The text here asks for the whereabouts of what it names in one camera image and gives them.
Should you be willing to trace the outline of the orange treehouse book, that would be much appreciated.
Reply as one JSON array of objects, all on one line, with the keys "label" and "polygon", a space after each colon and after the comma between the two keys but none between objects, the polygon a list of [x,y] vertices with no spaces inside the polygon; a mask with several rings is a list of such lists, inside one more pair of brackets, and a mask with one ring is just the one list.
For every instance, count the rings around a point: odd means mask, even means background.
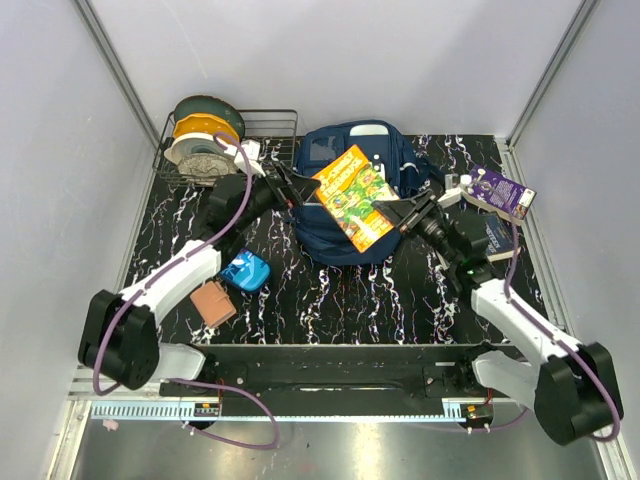
[{"label": "orange treehouse book", "polygon": [[392,230],[393,225],[372,203],[400,197],[357,145],[312,178],[320,181],[316,197],[359,253]]}]

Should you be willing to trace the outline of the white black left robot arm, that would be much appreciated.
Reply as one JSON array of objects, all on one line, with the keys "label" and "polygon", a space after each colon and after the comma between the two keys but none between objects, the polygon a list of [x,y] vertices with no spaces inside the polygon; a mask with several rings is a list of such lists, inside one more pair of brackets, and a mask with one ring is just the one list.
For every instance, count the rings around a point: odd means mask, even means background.
[{"label": "white black left robot arm", "polygon": [[244,231],[265,212],[293,208],[319,188],[318,180],[284,165],[266,175],[220,178],[196,212],[191,238],[167,262],[118,293],[101,290],[90,300],[78,360],[93,376],[137,390],[151,380],[180,379],[196,396],[215,386],[205,354],[186,344],[161,343],[157,329],[167,314],[227,267],[244,246]]}]

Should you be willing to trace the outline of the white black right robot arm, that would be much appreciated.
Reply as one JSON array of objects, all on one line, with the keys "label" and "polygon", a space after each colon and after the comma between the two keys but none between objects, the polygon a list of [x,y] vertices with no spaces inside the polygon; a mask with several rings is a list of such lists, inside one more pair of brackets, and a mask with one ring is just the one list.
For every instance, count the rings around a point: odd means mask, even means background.
[{"label": "white black right robot arm", "polygon": [[581,343],[513,292],[511,278],[496,273],[485,254],[483,216],[450,218],[449,204],[431,192],[411,198],[340,194],[327,202],[313,194],[294,207],[294,227],[304,249],[327,266],[381,263],[402,237],[422,239],[446,264],[459,298],[523,355],[513,360],[491,347],[477,348],[454,371],[457,390],[470,397],[486,388],[507,395],[531,410],[559,445],[586,436],[616,439],[624,408],[609,351]]}]

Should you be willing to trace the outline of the navy blue student backpack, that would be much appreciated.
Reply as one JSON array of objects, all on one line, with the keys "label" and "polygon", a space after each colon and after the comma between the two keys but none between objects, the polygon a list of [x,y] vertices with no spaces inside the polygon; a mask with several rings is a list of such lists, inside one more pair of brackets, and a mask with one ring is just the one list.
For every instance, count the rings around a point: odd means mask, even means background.
[{"label": "navy blue student backpack", "polygon": [[384,262],[401,235],[372,202],[412,197],[429,180],[445,182],[440,168],[418,157],[409,140],[382,120],[308,133],[293,167],[321,182],[312,198],[294,209],[293,223],[307,253],[327,266]]}]

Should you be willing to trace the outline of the dark blue paperback book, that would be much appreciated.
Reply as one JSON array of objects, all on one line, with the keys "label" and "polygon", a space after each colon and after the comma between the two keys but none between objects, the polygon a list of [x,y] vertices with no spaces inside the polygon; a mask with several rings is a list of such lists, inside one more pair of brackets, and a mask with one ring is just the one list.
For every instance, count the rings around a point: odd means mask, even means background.
[{"label": "dark blue paperback book", "polygon": [[515,246],[511,226],[496,213],[484,214],[485,232],[489,239],[486,248],[487,259],[494,263],[508,260],[513,252],[520,252],[522,246]]}]

